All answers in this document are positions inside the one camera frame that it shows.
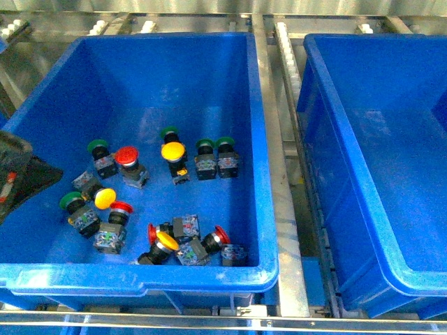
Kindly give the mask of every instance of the green button cap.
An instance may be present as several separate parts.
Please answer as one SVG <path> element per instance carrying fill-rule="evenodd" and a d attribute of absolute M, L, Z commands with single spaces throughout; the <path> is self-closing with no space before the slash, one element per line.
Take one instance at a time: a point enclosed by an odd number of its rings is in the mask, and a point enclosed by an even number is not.
<path fill-rule="evenodd" d="M 216 148 L 220 147 L 221 144 L 223 144 L 223 143 L 228 143 L 229 145 L 232 145 L 232 146 L 235 145 L 234 139 L 226 136 L 226 137 L 221 137 L 216 141 Z"/>
<path fill-rule="evenodd" d="M 172 133 L 172 132 L 178 134 L 179 130 L 177 129 L 177 127 L 174 127 L 174 126 L 166 127 L 161 131 L 160 137 L 164 139 L 167 133 Z"/>
<path fill-rule="evenodd" d="M 87 151 L 91 153 L 93 149 L 95 149 L 97 146 L 102 145 L 103 147 L 108 147 L 108 143 L 105 140 L 93 140 L 87 145 Z"/>
<path fill-rule="evenodd" d="M 211 148 L 214 148 L 214 142 L 211 141 L 209 138 L 203 138 L 196 143 L 196 148 L 198 149 L 200 146 L 208 144 Z"/>
<path fill-rule="evenodd" d="M 61 201 L 59 201 L 59 207 L 61 207 L 62 209 L 66 209 L 67 208 L 67 204 L 69 202 L 71 202 L 71 200 L 75 199 L 75 198 L 80 198 L 82 199 L 81 193 L 79 192 L 70 192 L 65 194 Z"/>

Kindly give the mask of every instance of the blue plastic bin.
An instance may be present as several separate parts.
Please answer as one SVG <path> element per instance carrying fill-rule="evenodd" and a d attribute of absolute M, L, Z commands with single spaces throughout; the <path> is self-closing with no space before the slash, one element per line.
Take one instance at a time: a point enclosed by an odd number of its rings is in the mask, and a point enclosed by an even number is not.
<path fill-rule="evenodd" d="M 174 186 L 160 155 L 160 130 L 179 128 L 191 181 Z M 246 306 L 277 280 L 276 231 L 254 37 L 249 33 L 163 33 L 76 40 L 3 127 L 63 179 L 27 201 L 0 226 L 0 292 L 10 304 L 51 299 L 86 305 Z M 197 140 L 231 136 L 241 156 L 234 179 L 198 181 Z M 93 170 L 87 144 L 134 145 L 151 178 L 143 190 L 120 175 L 103 181 L 133 205 L 121 255 L 98 253 L 67 223 L 58 201 Z M 198 214 L 202 236 L 222 226 L 249 251 L 246 267 L 131 265 L 149 250 L 147 224 Z M 103 220 L 108 211 L 100 214 Z"/>
<path fill-rule="evenodd" d="M 447 38 L 308 35 L 298 112 L 344 307 L 447 311 Z"/>

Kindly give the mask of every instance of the electrical component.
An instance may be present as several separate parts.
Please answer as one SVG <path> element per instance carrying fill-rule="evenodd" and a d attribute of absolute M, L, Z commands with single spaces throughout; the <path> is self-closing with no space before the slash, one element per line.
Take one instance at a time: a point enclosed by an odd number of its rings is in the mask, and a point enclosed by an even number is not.
<path fill-rule="evenodd" d="M 59 202 L 59 206 L 70 214 L 68 223 L 83 237 L 88 239 L 99 231 L 99 217 L 93 209 L 85 204 L 81 193 L 66 194 Z"/>
<path fill-rule="evenodd" d="M 149 171 L 138 162 L 138 155 L 138 150 L 135 147 L 122 147 L 115 154 L 115 160 L 121 165 L 119 171 L 123 176 L 124 183 L 141 189 L 149 180 Z"/>
<path fill-rule="evenodd" d="M 152 244 L 155 243 L 156 235 L 159 232 L 165 232 L 166 234 L 168 234 L 173 238 L 174 237 L 173 229 L 174 229 L 173 226 L 169 222 L 162 223 L 156 227 L 152 223 L 150 223 L 147 226 L 147 238 L 149 240 L 149 245 L 151 246 Z"/>
<path fill-rule="evenodd" d="M 133 213 L 133 207 L 123 201 L 110 205 L 108 223 L 101 223 L 93 246 L 100 253 L 119 254 L 124 246 L 127 231 L 125 225 Z"/>
<path fill-rule="evenodd" d="M 219 177 L 236 178 L 239 172 L 239 155 L 234 150 L 235 141 L 231 137 L 221 137 L 216 141 Z"/>
<path fill-rule="evenodd" d="M 156 235 L 159 232 L 165 232 L 179 243 L 190 241 L 193 237 L 200 239 L 200 228 L 198 225 L 197 215 L 185 215 L 173 218 L 172 225 L 165 222 L 158 227 L 154 227 L 151 223 L 147 226 L 147 236 L 149 238 L 149 245 L 152 245 L 156 240 Z"/>
<path fill-rule="evenodd" d="M 202 242 L 197 237 L 193 237 L 180 244 L 175 255 L 182 265 L 206 265 L 212 254 L 218 253 L 224 244 L 231 243 L 222 227 L 216 225 L 215 228 L 216 231 L 205 236 Z"/>
<path fill-rule="evenodd" d="M 180 248 L 175 255 L 182 265 L 202 266 L 210 262 L 210 255 L 207 253 L 197 237 L 180 244 Z"/>
<path fill-rule="evenodd" d="M 214 226 L 216 230 L 209 233 L 202 241 L 203 248 L 212 255 L 218 253 L 224 244 L 231 244 L 230 237 L 220 225 Z"/>
<path fill-rule="evenodd" d="M 72 182 L 74 189 L 81 192 L 85 201 L 94 201 L 99 209 L 107 209 L 117 199 L 117 193 L 105 188 L 90 172 L 85 171 Z"/>
<path fill-rule="evenodd" d="M 105 140 L 91 141 L 87 146 L 87 151 L 93 156 L 93 165 L 102 179 L 118 173 L 117 165 L 108 151 L 108 143 Z"/>
<path fill-rule="evenodd" d="M 138 257 L 138 264 L 160 265 L 173 251 L 179 249 L 178 243 L 165 232 L 159 232 L 156 236 L 157 240 L 151 245 L 150 251 Z"/>
<path fill-rule="evenodd" d="M 204 138 L 196 143 L 197 156 L 194 158 L 198 180 L 215 179 L 217 173 L 213 141 Z"/>
<path fill-rule="evenodd" d="M 240 244 L 225 244 L 222 247 L 222 265 L 225 267 L 244 267 L 247 252 Z"/>
<path fill-rule="evenodd" d="M 161 146 L 161 156 L 168 162 L 174 185 L 183 184 L 190 180 L 189 172 L 186 168 L 188 153 L 186 152 L 186 147 L 180 142 L 177 133 L 178 129 L 170 126 L 164 128 L 160 134 L 165 142 Z"/>

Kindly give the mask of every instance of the yellow push button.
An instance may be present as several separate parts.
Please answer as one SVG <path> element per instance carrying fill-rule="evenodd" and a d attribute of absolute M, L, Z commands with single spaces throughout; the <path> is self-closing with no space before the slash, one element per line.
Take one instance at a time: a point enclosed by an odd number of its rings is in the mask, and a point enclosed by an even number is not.
<path fill-rule="evenodd" d="M 158 232 L 156 234 L 157 239 L 159 239 L 159 242 L 163 244 L 166 248 L 170 250 L 179 250 L 179 244 L 177 241 L 175 241 L 171 236 L 166 234 L 165 232 Z"/>
<path fill-rule="evenodd" d="M 103 188 L 95 195 L 95 206 L 107 209 L 117 199 L 117 193 L 111 188 Z"/>
<path fill-rule="evenodd" d="M 179 142 L 169 142 L 161 148 L 161 156 L 170 162 L 178 161 L 184 155 L 184 146 Z"/>

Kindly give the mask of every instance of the metal rail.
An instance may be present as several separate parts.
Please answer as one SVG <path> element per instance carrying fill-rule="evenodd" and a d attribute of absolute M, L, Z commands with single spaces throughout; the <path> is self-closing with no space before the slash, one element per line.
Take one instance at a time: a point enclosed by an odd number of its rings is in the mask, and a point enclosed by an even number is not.
<path fill-rule="evenodd" d="M 0 311 L 0 325 L 447 334 L 446 321 Z"/>

